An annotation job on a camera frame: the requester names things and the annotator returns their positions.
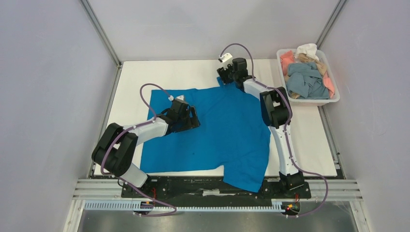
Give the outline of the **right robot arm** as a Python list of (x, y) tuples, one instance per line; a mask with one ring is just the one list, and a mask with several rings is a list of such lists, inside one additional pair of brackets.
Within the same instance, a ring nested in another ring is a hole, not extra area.
[(279, 191), (292, 197), (305, 183), (303, 172), (296, 167), (290, 134), (292, 109), (283, 87), (269, 87), (248, 73), (245, 58), (233, 58), (227, 53), (218, 58), (221, 67), (217, 73), (223, 84), (235, 83), (236, 87), (260, 101), (264, 124), (271, 131), (279, 158)]

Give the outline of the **bright blue t shirt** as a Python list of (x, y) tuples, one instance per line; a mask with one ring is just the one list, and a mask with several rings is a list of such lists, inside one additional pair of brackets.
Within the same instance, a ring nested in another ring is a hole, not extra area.
[(258, 192), (269, 160), (270, 131), (260, 102), (235, 84), (206, 89), (171, 89), (196, 108), (200, 126), (143, 144), (140, 168), (146, 173), (213, 170), (223, 180)]

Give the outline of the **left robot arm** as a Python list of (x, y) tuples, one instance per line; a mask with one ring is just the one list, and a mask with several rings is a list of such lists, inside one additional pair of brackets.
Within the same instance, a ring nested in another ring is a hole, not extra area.
[(147, 197), (152, 185), (148, 182), (150, 176), (132, 162), (136, 147), (151, 139), (199, 126), (195, 106), (182, 98), (176, 98), (169, 108), (145, 122), (127, 128), (117, 123), (109, 124), (91, 158), (103, 170), (133, 186), (133, 191), (139, 197)]

